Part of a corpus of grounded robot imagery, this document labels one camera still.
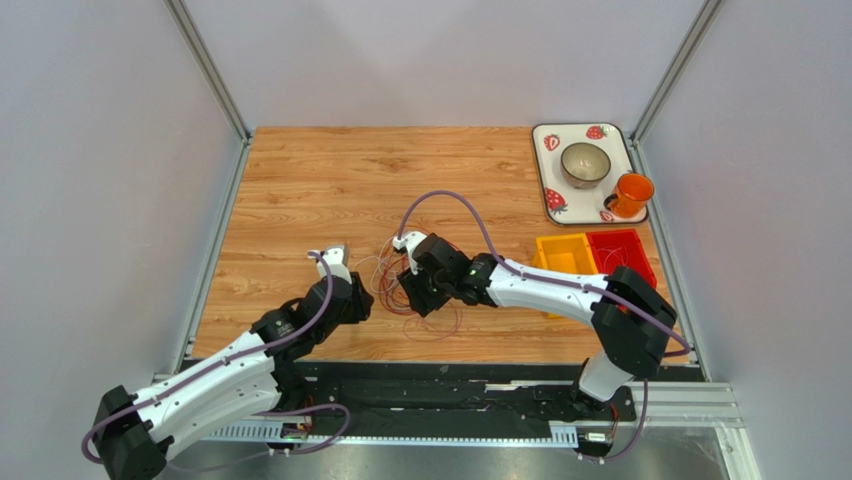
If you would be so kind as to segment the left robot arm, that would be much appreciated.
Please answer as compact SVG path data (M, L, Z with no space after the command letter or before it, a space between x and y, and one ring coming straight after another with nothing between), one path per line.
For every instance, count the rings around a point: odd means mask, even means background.
M301 298L265 313L227 347L135 392L100 399L84 455L111 479L153 479L198 440L246 416L302 405L297 360L340 325L368 319L373 297L356 272L322 278Z

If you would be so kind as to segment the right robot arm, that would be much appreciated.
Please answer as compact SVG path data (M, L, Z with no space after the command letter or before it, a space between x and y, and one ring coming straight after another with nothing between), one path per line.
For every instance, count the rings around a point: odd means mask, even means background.
M412 231L393 239L409 265L398 277L410 308L422 317L454 299L468 306L526 308L578 321L601 345L576 389L598 402L634 379L660 370L676 323L673 307L635 270L579 275L544 270L492 253L467 257L445 239Z

